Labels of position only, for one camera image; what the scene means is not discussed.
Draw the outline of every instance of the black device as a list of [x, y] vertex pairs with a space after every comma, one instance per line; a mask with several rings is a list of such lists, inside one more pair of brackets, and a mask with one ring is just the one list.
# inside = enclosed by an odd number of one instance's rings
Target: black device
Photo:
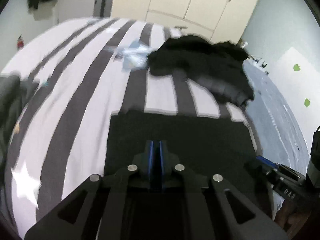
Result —
[[29, 229], [25, 240], [285, 240], [265, 213], [212, 171], [194, 173], [165, 141], [115, 174], [91, 175]]
[[299, 210], [311, 210], [320, 198], [320, 127], [313, 136], [311, 159], [306, 176], [283, 164], [258, 156], [245, 165], [254, 177], [263, 177], [284, 199], [296, 203]]

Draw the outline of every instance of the white star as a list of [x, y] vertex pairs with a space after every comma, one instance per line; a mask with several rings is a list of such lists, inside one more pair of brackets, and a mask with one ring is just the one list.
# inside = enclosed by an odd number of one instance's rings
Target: white star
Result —
[[26, 197], [38, 208], [35, 191], [39, 190], [41, 182], [29, 176], [25, 162], [19, 172], [14, 171], [13, 169], [11, 169], [11, 172], [17, 184], [17, 197]]

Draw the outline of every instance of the bed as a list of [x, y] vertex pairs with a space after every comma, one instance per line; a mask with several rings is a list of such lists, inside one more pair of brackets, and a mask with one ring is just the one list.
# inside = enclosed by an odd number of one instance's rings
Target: bed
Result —
[[[104, 174], [110, 119], [125, 107], [129, 88], [145, 88], [143, 112], [177, 115], [172, 77], [147, 72], [131, 84], [132, 71], [115, 48], [138, 40], [158, 49], [179, 36], [177, 29], [122, 18], [76, 19], [43, 33], [7, 64], [2, 76], [17, 73], [40, 84], [12, 132], [1, 192], [1, 211], [21, 238], [91, 174]], [[229, 119], [247, 131], [257, 154], [305, 173], [308, 151], [285, 99], [250, 60], [244, 70], [255, 100], [246, 111], [227, 103]], [[221, 118], [223, 108], [206, 89], [191, 80], [188, 88], [198, 117]]]

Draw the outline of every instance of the white and gray striped blanket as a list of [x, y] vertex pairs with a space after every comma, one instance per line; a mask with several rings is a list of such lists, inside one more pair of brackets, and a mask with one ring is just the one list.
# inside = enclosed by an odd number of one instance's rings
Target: white and gray striped blanket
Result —
[[[133, 41], [159, 48], [176, 29], [128, 19], [84, 18], [64, 22], [31, 41], [8, 63], [2, 75], [18, 72], [37, 80], [39, 89], [20, 116], [8, 151], [2, 202], [8, 220], [24, 238], [39, 219], [91, 174], [103, 175], [110, 117], [123, 106], [130, 84], [145, 89], [143, 111], [176, 115], [177, 89], [172, 76], [123, 69], [108, 47]], [[187, 81], [197, 116], [220, 118], [227, 110], [251, 129], [243, 112], [220, 107], [206, 89]]]

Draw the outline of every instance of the white wall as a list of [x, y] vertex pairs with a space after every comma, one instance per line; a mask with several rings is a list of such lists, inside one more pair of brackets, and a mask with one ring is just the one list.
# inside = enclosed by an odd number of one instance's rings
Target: white wall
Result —
[[0, 14], [0, 71], [17, 52], [20, 35], [25, 45], [56, 24], [55, 2], [29, 12], [27, 0], [9, 0]]
[[259, 0], [242, 39], [270, 66], [294, 47], [320, 72], [320, 27], [304, 0]]
[[[259, 0], [242, 35], [262, 57], [292, 110], [310, 153], [320, 125], [320, 27], [304, 0]], [[300, 71], [294, 71], [298, 64]], [[304, 105], [310, 99], [310, 106]]]

